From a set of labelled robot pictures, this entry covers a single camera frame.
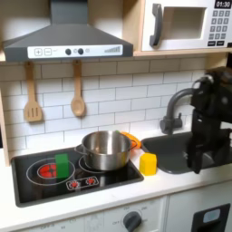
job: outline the wooden spoon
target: wooden spoon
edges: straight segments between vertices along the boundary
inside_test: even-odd
[[[34,66],[31,62],[24,65],[27,81],[28,103],[24,107],[24,118],[27,121],[41,121],[42,110],[34,95]]]
[[[73,69],[74,69],[74,86],[75,86],[75,96],[72,99],[71,107],[72,112],[80,117],[83,116],[85,112],[85,104],[82,99],[82,64],[80,61],[73,62]]]

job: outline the green toy block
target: green toy block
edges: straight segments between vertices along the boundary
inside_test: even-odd
[[[56,177],[58,179],[69,177],[69,160],[67,154],[55,155]]]

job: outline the wooden frame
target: wooden frame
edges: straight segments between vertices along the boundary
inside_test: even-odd
[[[4,108],[3,108],[1,91],[0,91],[0,125],[1,125],[2,142],[4,147],[5,165],[9,167],[11,164],[11,157],[9,156],[7,139],[6,139]]]

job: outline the control panel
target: control panel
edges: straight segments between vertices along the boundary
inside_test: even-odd
[[[18,232],[160,232],[165,198],[155,198]]]
[[[208,36],[208,47],[227,46],[225,40],[231,14],[231,2],[216,0]]]
[[[96,177],[75,179],[75,180],[70,180],[66,183],[66,186],[69,190],[86,188],[93,185],[99,185],[99,181]]]
[[[121,44],[27,47],[27,55],[30,59],[120,56],[122,54],[123,46]]]

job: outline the black cooktop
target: black cooktop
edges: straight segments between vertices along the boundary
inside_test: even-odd
[[[67,178],[56,176],[55,156],[67,154]],[[116,171],[98,171],[85,165],[83,154],[74,148],[55,150],[13,158],[15,202],[28,207],[52,200],[74,197],[142,181],[143,177],[131,161]]]

